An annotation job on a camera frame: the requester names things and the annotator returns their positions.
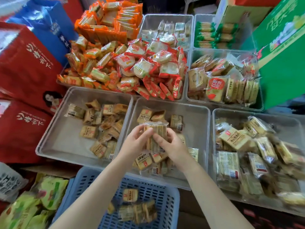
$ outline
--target hand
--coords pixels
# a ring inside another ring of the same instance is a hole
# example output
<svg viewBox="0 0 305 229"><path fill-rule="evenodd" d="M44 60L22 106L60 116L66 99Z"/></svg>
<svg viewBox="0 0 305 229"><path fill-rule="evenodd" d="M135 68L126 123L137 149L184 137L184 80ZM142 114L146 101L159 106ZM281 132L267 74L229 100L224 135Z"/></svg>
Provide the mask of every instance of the hand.
<svg viewBox="0 0 305 229"><path fill-rule="evenodd" d="M170 142L167 142L156 133L153 135L153 138L168 153L169 158L177 168L181 172L185 172L195 160L189 154L188 148L171 128L167 128L167 136Z"/></svg>
<svg viewBox="0 0 305 229"><path fill-rule="evenodd" d="M140 134L140 131L143 129L144 124L138 125L131 131L126 137L118 156L120 154L126 155L126 157L132 158L132 161L134 161L142 153L148 138L153 135L153 128L149 128L143 134Z"/></svg>

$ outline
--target blue bag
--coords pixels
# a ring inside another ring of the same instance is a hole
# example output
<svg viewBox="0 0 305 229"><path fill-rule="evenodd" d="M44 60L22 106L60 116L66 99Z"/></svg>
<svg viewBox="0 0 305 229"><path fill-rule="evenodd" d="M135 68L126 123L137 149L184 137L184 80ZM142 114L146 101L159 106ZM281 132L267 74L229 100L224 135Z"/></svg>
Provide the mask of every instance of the blue bag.
<svg viewBox="0 0 305 229"><path fill-rule="evenodd" d="M69 41L76 40L78 34L60 1L30 0L7 22L27 25L63 66L67 64Z"/></svg>

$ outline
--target green cardboard box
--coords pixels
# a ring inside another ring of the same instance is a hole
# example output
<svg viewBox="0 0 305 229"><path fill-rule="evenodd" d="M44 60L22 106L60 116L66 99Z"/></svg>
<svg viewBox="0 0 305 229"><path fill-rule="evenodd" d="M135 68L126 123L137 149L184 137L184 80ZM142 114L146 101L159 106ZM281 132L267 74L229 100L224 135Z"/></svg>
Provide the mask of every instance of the green cardboard box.
<svg viewBox="0 0 305 229"><path fill-rule="evenodd" d="M243 15L248 15L251 23L258 26L272 7L252 7L235 5L234 0L220 0L214 22L239 23Z"/></svg>
<svg viewBox="0 0 305 229"><path fill-rule="evenodd" d="M305 93L304 34L305 0L282 0L253 32L265 109Z"/></svg>

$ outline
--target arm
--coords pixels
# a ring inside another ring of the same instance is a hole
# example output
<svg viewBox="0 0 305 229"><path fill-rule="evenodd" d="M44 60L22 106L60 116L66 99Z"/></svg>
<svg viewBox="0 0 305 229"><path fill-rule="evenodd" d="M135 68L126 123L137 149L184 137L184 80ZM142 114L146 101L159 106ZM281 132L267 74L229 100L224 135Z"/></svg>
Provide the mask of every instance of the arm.
<svg viewBox="0 0 305 229"><path fill-rule="evenodd" d="M139 136L144 125L135 127L123 143L118 156L101 172L84 193L49 229L96 229L119 184L139 156L153 129Z"/></svg>
<svg viewBox="0 0 305 229"><path fill-rule="evenodd" d="M189 154L187 147L176 133L168 128L171 143L154 134L154 140L167 153L188 180L191 189L212 229L250 229L252 225L217 187L205 170Z"/></svg>

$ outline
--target pile of snacks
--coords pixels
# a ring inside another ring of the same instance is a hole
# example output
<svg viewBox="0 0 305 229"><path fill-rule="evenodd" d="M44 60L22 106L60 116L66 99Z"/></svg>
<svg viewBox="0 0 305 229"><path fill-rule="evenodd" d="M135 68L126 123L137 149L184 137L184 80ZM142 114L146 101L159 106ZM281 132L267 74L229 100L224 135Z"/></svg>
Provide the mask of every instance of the pile of snacks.
<svg viewBox="0 0 305 229"><path fill-rule="evenodd" d="M304 152L279 139L276 128L254 116L234 126L226 118L216 119L217 184L243 200L279 198L304 206L297 181L305 180Z"/></svg>
<svg viewBox="0 0 305 229"><path fill-rule="evenodd" d="M136 39L142 21L143 4L129 1L97 0L81 19L76 20L75 30L91 43L107 44L128 39Z"/></svg>
<svg viewBox="0 0 305 229"><path fill-rule="evenodd" d="M1 228L48 228L68 180L38 173L30 191L23 192L0 215Z"/></svg>
<svg viewBox="0 0 305 229"><path fill-rule="evenodd" d="M97 100L93 100L86 103L86 106L88 108L85 110L70 104L65 116L83 120L84 126L80 136L93 140L97 138L90 151L98 158L112 161L128 105L104 104L101 106Z"/></svg>
<svg viewBox="0 0 305 229"><path fill-rule="evenodd" d="M135 224L150 223L157 218L155 200L146 202L138 201L139 191L137 189L124 189L123 205L118 208L119 221L133 221ZM108 206L108 214L116 212L112 200Z"/></svg>
<svg viewBox="0 0 305 229"><path fill-rule="evenodd" d="M256 103L259 92L256 59L234 57L213 58L203 55L189 70L188 97L194 100L249 107Z"/></svg>
<svg viewBox="0 0 305 229"><path fill-rule="evenodd" d="M194 47L231 49L237 30L238 24L221 23L215 29L215 23L196 22Z"/></svg>
<svg viewBox="0 0 305 229"><path fill-rule="evenodd" d="M170 48L159 39L147 44L141 38L130 41L128 47L117 41L102 47L82 35L71 45L71 52L66 55L71 68L57 76L61 83L138 93L146 99L181 98L188 69L182 48Z"/></svg>
<svg viewBox="0 0 305 229"><path fill-rule="evenodd" d="M139 124L145 124L144 131L149 128L153 128L154 132L163 137L167 138L166 128L169 126L172 128L182 142L185 144L185 137L182 134L184 127L183 116L173 114L169 121L166 121L166 111L152 111L151 109L142 109L137 122ZM140 173L149 173L158 176L172 176L171 172L176 172L173 162L168 158L168 154L150 137L146 144L147 153L142 153L135 160L133 167L137 168ZM189 148L190 154L193 158L198 161L198 149Z"/></svg>
<svg viewBox="0 0 305 229"><path fill-rule="evenodd" d="M192 21L187 23L174 23L162 20L156 30L142 30L142 39L152 42L160 38L161 42L167 42L171 47L189 48L192 31Z"/></svg>

